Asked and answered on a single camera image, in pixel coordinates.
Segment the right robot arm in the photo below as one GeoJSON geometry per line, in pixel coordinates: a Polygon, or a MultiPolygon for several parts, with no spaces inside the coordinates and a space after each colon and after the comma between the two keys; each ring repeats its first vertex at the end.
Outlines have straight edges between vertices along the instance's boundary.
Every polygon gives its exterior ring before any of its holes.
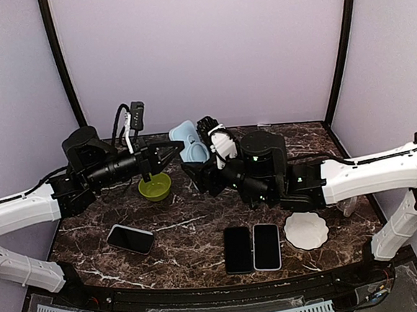
{"type": "Polygon", "coordinates": [[[308,212],[359,195],[407,190],[400,207],[364,246],[355,278],[370,284],[399,248],[417,231],[417,133],[391,151],[342,159],[319,153],[287,157],[284,137],[255,130],[237,141],[217,129],[208,136],[211,158],[181,167],[201,193],[216,197],[237,190],[255,208],[260,202],[292,212],[308,212]]]}

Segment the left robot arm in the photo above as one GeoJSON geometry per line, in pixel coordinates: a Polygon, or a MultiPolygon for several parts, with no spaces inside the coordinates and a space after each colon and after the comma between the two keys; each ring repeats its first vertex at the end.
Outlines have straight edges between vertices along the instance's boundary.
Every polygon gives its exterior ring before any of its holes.
{"type": "MultiPolygon", "coordinates": [[[[118,151],[99,139],[92,126],[74,131],[62,144],[67,166],[48,174],[34,188],[0,199],[0,236],[21,228],[83,213],[104,188],[140,175],[149,182],[183,149],[183,141],[145,142],[137,138],[118,151]]],[[[36,260],[0,246],[0,280],[57,293],[73,307],[90,302],[70,264],[36,260]]]]}

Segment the black phone case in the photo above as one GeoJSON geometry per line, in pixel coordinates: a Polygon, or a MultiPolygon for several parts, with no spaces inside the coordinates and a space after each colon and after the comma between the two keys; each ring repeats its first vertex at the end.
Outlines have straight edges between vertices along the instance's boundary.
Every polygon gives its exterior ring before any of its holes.
{"type": "Polygon", "coordinates": [[[227,274],[248,274],[253,268],[251,237],[247,227],[230,227],[223,231],[225,271],[227,274]]]}

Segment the dark screen phone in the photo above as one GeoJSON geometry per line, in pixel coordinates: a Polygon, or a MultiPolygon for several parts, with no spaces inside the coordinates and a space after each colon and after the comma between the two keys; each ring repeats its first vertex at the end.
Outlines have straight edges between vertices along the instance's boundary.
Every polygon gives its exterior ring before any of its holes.
{"type": "Polygon", "coordinates": [[[148,255],[154,245],[155,236],[150,231],[115,224],[111,228],[107,243],[118,249],[148,255]]]}

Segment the light blue phone case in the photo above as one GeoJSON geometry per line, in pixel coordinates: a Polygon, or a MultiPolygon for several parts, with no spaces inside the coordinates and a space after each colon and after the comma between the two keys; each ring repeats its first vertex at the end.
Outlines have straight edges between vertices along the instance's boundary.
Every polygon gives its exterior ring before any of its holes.
{"type": "Polygon", "coordinates": [[[196,127],[190,120],[186,120],[175,128],[172,128],[169,131],[169,139],[184,143],[184,148],[179,155],[185,163],[205,163],[210,158],[207,147],[201,141],[196,127]]]}

